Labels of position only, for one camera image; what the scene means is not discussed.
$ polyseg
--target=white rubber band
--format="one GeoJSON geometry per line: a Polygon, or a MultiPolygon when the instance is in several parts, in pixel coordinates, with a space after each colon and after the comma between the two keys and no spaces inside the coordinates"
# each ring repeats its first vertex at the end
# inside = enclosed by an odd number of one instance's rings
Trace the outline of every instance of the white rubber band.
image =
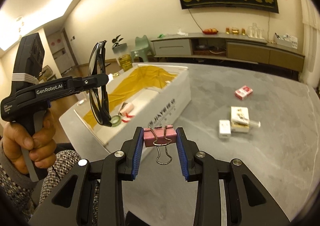
{"type": "Polygon", "coordinates": [[[32,84],[39,84],[39,80],[32,76],[31,74],[27,73],[13,73],[12,82],[27,82],[27,83],[32,83],[32,84]]]}

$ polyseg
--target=tape roll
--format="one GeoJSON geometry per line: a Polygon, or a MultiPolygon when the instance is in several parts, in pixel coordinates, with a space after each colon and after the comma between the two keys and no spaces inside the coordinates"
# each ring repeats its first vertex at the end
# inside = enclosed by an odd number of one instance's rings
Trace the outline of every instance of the tape roll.
{"type": "Polygon", "coordinates": [[[113,127],[117,127],[121,124],[121,116],[115,115],[111,117],[111,124],[113,127]]]}

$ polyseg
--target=window curtain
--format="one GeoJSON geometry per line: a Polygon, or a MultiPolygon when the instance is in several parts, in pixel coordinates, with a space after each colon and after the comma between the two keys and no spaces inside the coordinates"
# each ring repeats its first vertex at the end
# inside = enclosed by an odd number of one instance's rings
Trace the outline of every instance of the window curtain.
{"type": "Polygon", "coordinates": [[[320,80],[320,15],[311,0],[301,0],[301,5],[305,61],[300,81],[316,88],[320,80]]]}

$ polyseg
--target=finger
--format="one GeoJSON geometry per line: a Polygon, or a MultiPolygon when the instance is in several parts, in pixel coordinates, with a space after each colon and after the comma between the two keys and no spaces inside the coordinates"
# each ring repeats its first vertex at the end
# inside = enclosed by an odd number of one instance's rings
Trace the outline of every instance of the finger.
{"type": "Polygon", "coordinates": [[[51,111],[47,110],[43,118],[43,127],[49,129],[51,126],[53,126],[53,116],[51,111]]]}
{"type": "Polygon", "coordinates": [[[24,157],[22,156],[22,154],[14,160],[14,162],[12,162],[13,165],[15,166],[15,168],[22,174],[28,174],[28,168],[26,166],[26,163],[24,161],[24,157]]]}
{"type": "Polygon", "coordinates": [[[55,162],[56,162],[56,155],[53,153],[51,156],[46,157],[41,161],[35,162],[35,165],[38,168],[49,168],[53,166],[55,162]]]}
{"type": "Polygon", "coordinates": [[[41,161],[47,157],[50,157],[55,151],[57,144],[52,139],[47,145],[39,149],[33,149],[30,151],[29,156],[32,161],[41,161]]]}
{"type": "Polygon", "coordinates": [[[42,128],[35,133],[32,138],[34,140],[34,148],[42,148],[47,145],[56,133],[56,129],[53,124],[49,128],[42,128]]]}
{"type": "Polygon", "coordinates": [[[21,153],[20,146],[25,149],[33,149],[34,142],[27,130],[17,122],[7,123],[4,129],[6,148],[12,153],[21,153]]]}

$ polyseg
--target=yellow fabric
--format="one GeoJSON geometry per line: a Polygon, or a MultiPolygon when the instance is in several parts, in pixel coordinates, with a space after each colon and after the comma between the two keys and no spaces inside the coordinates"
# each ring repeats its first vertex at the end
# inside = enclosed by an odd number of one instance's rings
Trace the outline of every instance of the yellow fabric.
{"type": "MultiPolygon", "coordinates": [[[[177,75],[170,74],[162,68],[152,65],[138,67],[125,78],[112,93],[108,94],[110,112],[141,89],[148,87],[162,89],[167,85],[166,81],[172,81],[176,76],[177,75]]],[[[97,124],[92,110],[90,110],[83,119],[92,128],[97,124]]]]}

